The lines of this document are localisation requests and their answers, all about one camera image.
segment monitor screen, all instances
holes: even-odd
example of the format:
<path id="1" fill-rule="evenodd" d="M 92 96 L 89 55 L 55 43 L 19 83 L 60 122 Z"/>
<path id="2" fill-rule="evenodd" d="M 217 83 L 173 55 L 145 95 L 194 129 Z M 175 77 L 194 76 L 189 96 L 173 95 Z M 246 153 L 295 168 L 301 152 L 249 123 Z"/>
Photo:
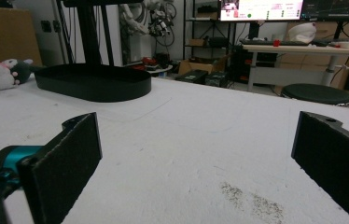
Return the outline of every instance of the monitor screen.
<path id="1" fill-rule="evenodd" d="M 297 21 L 303 0 L 218 0 L 221 21 Z"/>
<path id="2" fill-rule="evenodd" d="M 304 0 L 301 19 L 349 21 L 349 0 Z"/>

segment desk leg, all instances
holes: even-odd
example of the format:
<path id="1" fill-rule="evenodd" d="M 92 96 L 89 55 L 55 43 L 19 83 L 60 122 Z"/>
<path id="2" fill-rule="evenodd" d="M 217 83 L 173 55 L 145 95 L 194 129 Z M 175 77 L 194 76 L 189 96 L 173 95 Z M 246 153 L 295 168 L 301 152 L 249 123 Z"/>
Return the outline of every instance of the desk leg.
<path id="1" fill-rule="evenodd" d="M 253 58 L 250 65 L 250 75 L 247 82 L 247 91 L 253 90 L 254 76 L 256 75 L 257 52 L 253 53 Z"/>
<path id="2" fill-rule="evenodd" d="M 329 59 L 329 65 L 322 79 L 322 85 L 329 86 L 334 78 L 335 65 L 337 65 L 338 56 L 332 55 Z"/>

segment white desk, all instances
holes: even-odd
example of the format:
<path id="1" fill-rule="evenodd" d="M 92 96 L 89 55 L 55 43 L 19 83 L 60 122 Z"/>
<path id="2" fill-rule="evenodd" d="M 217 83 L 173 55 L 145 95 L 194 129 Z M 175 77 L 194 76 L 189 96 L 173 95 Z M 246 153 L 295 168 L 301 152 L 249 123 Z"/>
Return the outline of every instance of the white desk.
<path id="1" fill-rule="evenodd" d="M 339 56 L 349 56 L 349 49 L 337 49 L 332 47 L 296 47 L 296 46 L 261 46 L 244 45 L 244 49 L 253 52 L 253 59 L 248 80 L 248 91 L 253 90 L 254 83 L 285 86 L 293 83 L 312 83 L 329 86 L 334 76 L 335 65 Z M 261 53 L 288 53 L 288 54 L 312 54 L 330 55 L 326 71 L 315 72 L 296 69 L 280 69 L 257 67 L 257 54 Z"/>
<path id="2" fill-rule="evenodd" d="M 92 103 L 31 78 L 0 91 L 0 149 L 45 145 L 97 112 L 103 158 L 64 223 L 349 223 L 290 157 L 301 110 L 349 131 L 349 108 L 161 78 L 142 98 Z M 6 206 L 32 223 L 21 190 Z"/>

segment black stool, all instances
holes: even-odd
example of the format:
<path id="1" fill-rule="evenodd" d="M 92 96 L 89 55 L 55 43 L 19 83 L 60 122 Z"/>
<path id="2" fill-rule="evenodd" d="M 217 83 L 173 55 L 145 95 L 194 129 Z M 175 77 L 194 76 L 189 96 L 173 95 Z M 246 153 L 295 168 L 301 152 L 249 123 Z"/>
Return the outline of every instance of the black stool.
<path id="1" fill-rule="evenodd" d="M 328 86 L 291 84 L 283 87 L 281 96 L 325 105 L 349 107 L 349 93 Z"/>

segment round stool seat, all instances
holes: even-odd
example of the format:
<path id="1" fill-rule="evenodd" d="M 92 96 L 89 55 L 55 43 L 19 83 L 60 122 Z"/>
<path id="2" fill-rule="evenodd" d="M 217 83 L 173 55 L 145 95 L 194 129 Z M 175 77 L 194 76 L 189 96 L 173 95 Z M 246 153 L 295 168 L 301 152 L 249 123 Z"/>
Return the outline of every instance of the round stool seat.
<path id="1" fill-rule="evenodd" d="M 292 84 L 283 87 L 282 96 L 325 105 L 349 106 L 349 93 L 328 86 Z"/>

